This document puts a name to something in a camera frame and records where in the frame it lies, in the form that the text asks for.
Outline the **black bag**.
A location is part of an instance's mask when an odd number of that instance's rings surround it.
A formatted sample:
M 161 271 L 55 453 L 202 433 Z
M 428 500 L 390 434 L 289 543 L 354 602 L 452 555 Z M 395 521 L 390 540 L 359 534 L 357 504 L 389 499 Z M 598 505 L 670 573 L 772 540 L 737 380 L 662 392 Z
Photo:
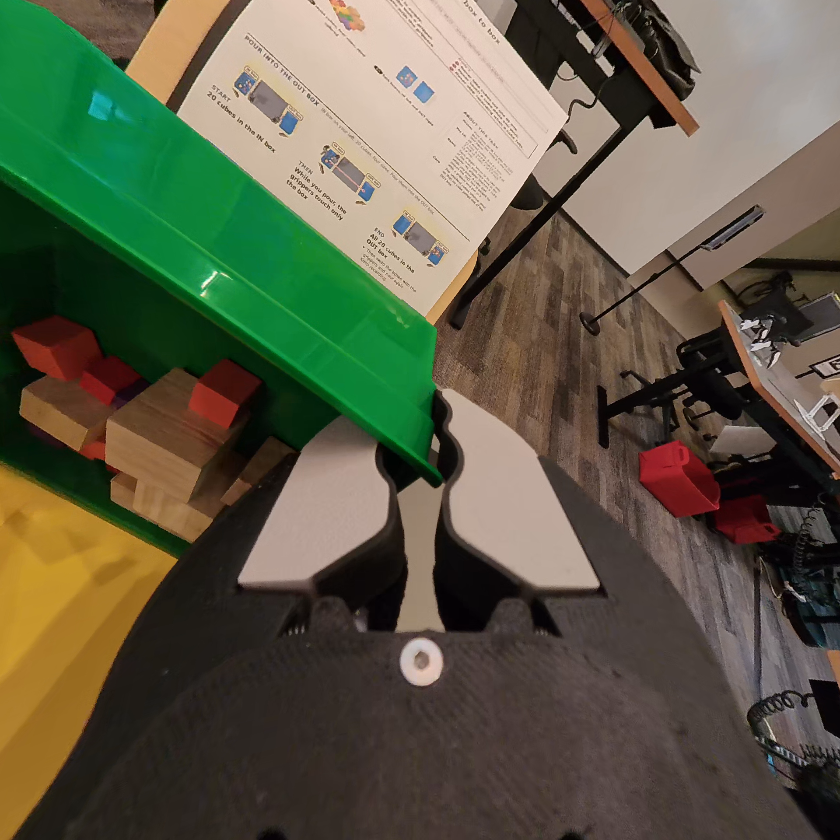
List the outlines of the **black bag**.
M 683 102 L 696 86 L 701 73 L 685 40 L 654 1 L 618 1 L 616 15 L 643 45 L 644 54 L 668 87 Z

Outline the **black floor stand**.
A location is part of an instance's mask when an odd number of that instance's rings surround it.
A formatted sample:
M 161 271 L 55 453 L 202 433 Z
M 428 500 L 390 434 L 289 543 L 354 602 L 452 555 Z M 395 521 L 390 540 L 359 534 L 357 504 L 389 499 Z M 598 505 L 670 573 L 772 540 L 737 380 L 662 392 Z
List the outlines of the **black floor stand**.
M 647 287 L 655 283 L 660 277 L 667 274 L 671 269 L 681 267 L 686 261 L 686 259 L 693 256 L 696 252 L 700 250 L 711 252 L 719 249 L 720 247 L 727 244 L 729 241 L 733 240 L 735 237 L 740 236 L 740 234 L 743 233 L 745 230 L 759 222 L 763 216 L 764 209 L 761 206 L 755 205 L 751 207 L 749 210 L 745 211 L 744 213 L 736 217 L 734 220 L 732 220 L 729 224 L 720 228 L 715 234 L 710 235 L 709 237 L 701 241 L 698 245 L 695 245 L 693 248 L 685 252 L 685 254 L 681 257 L 672 258 L 664 268 L 656 271 L 653 275 L 647 278 L 645 282 L 640 284 L 638 287 L 635 287 L 624 296 L 620 297 L 612 305 L 610 305 L 603 311 L 599 312 L 598 314 L 591 314 L 589 312 L 582 311 L 580 313 L 579 318 L 584 330 L 587 331 L 590 335 L 599 335 L 602 330 L 601 320 L 603 320 L 608 314 L 614 312 L 625 302 L 634 298 L 642 290 L 646 289 Z

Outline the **printed instruction sheet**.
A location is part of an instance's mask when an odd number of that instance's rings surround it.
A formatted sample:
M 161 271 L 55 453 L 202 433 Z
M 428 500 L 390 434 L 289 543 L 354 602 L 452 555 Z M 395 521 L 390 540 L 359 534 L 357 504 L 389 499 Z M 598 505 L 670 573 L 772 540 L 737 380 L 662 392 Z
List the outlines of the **printed instruction sheet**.
M 424 316 L 568 120 L 476 2 L 229 2 L 167 106 Z

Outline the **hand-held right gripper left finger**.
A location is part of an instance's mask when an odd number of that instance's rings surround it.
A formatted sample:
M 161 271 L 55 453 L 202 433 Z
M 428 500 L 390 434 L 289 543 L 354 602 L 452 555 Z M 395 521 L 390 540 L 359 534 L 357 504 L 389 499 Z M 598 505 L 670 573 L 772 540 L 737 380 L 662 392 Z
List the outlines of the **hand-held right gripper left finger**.
M 339 597 L 394 631 L 406 588 L 403 521 L 384 448 L 340 416 L 291 468 L 238 575 L 247 590 Z

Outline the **red plastic bin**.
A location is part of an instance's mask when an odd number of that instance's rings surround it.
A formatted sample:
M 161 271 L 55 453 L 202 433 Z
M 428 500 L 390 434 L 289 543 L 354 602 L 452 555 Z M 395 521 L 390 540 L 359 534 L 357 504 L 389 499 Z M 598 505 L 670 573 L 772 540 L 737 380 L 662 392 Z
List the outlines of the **red plastic bin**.
M 773 523 L 761 495 L 723 500 L 711 518 L 714 529 L 735 544 L 774 541 L 782 533 Z
M 708 466 L 675 440 L 638 454 L 642 486 L 674 518 L 695 517 L 719 509 L 721 489 Z

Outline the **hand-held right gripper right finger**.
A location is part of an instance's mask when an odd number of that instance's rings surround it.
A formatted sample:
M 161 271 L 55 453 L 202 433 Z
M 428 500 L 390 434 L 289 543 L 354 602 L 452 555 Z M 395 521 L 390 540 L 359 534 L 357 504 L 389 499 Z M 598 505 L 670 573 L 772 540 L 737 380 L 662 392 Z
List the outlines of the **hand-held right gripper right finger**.
M 481 632 L 500 602 L 532 612 L 545 597 L 591 595 L 601 582 L 536 451 L 450 388 L 434 395 L 444 478 L 434 591 L 444 629 Z

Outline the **pale wooden display board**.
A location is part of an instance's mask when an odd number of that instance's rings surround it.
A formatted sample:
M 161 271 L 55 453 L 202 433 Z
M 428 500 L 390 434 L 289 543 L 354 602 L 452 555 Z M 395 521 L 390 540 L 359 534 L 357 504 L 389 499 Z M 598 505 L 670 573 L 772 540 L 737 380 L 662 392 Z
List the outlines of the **pale wooden display board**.
M 155 20 L 131 59 L 128 75 L 169 109 L 171 100 L 203 42 L 228 7 L 241 2 L 170 1 L 154 2 Z M 431 323 L 445 319 L 461 329 L 471 305 L 465 295 L 480 273 L 481 254 L 477 250 L 452 280 L 426 315 Z

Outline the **teal and black equipment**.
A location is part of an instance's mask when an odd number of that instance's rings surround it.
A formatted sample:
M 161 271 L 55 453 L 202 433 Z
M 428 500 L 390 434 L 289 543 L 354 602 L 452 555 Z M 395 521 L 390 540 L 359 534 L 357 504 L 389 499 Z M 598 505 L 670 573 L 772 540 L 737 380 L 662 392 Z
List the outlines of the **teal and black equipment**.
M 796 575 L 780 568 L 782 612 L 794 634 L 810 648 L 839 650 L 838 581 L 822 571 Z

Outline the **wooden desk with black frame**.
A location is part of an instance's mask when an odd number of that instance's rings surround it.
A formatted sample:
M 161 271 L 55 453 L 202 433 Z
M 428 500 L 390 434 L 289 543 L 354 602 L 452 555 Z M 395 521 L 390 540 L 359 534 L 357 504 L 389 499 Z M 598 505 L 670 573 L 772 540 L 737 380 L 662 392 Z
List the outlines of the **wooden desk with black frame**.
M 480 268 L 465 294 L 471 305 L 644 119 L 650 119 L 654 128 L 677 125 L 687 136 L 699 129 L 698 122 L 645 56 L 635 33 L 616 15 L 614 3 L 517 2 L 505 37 L 536 78 L 547 89 L 556 80 L 580 81 L 593 99 L 573 100 L 569 113 L 576 103 L 585 110 L 601 104 L 618 127 L 558 193 L 547 198 L 489 267 Z

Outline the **black office chair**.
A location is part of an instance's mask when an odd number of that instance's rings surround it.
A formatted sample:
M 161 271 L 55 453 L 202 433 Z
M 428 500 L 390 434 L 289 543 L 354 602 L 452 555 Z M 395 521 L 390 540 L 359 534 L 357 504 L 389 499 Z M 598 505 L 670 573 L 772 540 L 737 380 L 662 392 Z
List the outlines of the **black office chair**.
M 724 326 L 682 342 L 676 349 L 679 369 L 654 381 L 632 370 L 622 371 L 620 377 L 632 377 L 640 387 L 632 394 L 613 402 L 607 399 L 606 389 L 596 388 L 596 434 L 602 448 L 610 446 L 609 421 L 630 414 L 645 406 L 662 411 L 662 433 L 658 445 L 669 443 L 679 428 L 676 402 L 685 398 L 684 408 L 704 403 L 709 413 L 735 421 L 749 404 L 746 391 L 728 380 L 729 375 L 742 372 L 738 353 Z

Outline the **green plastic box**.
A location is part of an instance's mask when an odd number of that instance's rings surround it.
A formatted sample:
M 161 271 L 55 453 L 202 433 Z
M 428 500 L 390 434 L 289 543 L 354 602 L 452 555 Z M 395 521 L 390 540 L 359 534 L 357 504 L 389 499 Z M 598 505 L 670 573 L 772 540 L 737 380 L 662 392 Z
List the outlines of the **green plastic box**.
M 104 465 L 38 440 L 11 332 L 59 314 L 148 382 L 223 358 L 263 382 L 247 443 L 304 445 L 338 414 L 427 462 L 437 332 L 47 9 L 2 2 L 2 463 L 178 555 L 110 501 Z

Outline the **yellow plastic box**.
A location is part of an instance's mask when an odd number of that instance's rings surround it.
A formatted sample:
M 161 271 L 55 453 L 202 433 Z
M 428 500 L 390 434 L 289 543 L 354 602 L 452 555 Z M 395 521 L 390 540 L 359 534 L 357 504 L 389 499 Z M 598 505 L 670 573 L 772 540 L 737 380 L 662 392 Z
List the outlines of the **yellow plastic box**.
M 11 838 L 175 557 L 6 467 L 1 514 L 1 837 Z

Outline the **black and white tabletop device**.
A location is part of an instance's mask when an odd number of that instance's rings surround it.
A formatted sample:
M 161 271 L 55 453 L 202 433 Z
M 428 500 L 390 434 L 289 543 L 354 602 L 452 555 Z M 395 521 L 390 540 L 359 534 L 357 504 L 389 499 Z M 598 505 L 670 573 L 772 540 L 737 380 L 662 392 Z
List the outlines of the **black and white tabletop device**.
M 757 357 L 759 367 L 770 370 L 779 361 L 786 323 L 787 318 L 777 313 L 764 318 L 741 318 L 738 328 L 748 334 L 749 351 Z

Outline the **pile of wooden and coloured cubes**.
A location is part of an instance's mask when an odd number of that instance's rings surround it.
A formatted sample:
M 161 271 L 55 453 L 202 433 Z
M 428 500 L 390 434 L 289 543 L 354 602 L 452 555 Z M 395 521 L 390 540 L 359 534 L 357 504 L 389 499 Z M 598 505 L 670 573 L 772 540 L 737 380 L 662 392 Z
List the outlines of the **pile of wooden and coloured cubes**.
M 297 453 L 274 436 L 250 458 L 235 451 L 261 380 L 231 360 L 149 382 L 59 315 L 8 337 L 38 373 L 20 392 L 21 428 L 103 465 L 112 503 L 187 543 Z

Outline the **long work desk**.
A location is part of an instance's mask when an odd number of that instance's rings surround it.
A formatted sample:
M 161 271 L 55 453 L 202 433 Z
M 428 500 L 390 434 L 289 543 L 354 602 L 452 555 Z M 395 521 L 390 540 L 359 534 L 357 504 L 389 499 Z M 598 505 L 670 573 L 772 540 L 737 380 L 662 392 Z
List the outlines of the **long work desk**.
M 763 337 L 763 323 L 748 321 L 745 329 L 728 302 L 717 306 L 752 388 L 838 479 L 838 398 L 797 380 L 781 361 L 781 346 Z

